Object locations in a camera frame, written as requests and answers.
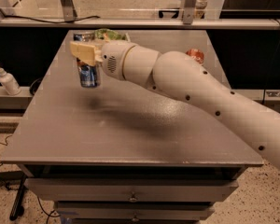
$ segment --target black panel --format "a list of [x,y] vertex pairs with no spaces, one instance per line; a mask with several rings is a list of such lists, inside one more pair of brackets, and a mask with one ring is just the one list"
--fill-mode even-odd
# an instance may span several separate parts
[[280,46],[275,53],[280,31],[208,30],[207,33],[232,88],[280,89]]
[[46,74],[66,34],[61,28],[0,28],[0,64],[30,86]]
[[221,19],[280,19],[280,0],[225,0]]

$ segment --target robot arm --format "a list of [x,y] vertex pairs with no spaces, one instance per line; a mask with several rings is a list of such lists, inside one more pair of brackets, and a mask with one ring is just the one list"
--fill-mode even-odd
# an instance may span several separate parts
[[114,41],[102,58],[107,75],[199,107],[280,170],[280,114],[224,87],[190,56]]

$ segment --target desk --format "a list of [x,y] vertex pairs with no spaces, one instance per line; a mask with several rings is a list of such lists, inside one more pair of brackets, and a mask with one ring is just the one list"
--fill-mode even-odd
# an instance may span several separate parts
[[[172,48],[157,43],[168,32],[128,32],[140,45]],[[183,51],[202,31],[170,33],[175,50]],[[28,176],[25,186],[53,200],[62,216],[77,223],[194,223],[237,188],[247,167],[262,165],[255,151],[196,107],[103,72],[99,88],[80,87],[72,37],[69,32],[2,157],[18,164]]]

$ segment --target gray tabletop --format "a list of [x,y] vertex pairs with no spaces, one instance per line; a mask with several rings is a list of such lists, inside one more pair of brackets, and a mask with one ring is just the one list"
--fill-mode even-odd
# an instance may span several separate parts
[[[171,39],[196,36],[200,32],[179,31],[179,37]],[[129,33],[131,36],[140,34],[139,31]],[[157,41],[162,33],[154,31],[157,39],[150,39],[151,47],[158,49]],[[262,164],[261,157],[239,137],[196,107],[107,77],[102,71],[99,88],[82,88],[76,59],[69,51],[68,42],[72,37],[73,33],[69,32],[6,148],[3,162],[157,166]]]

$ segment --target spray bottle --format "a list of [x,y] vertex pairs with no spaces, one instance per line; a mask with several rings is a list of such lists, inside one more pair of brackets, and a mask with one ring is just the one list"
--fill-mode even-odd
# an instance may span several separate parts
[[17,80],[3,68],[0,68],[0,83],[9,95],[16,95],[21,92],[21,88]]

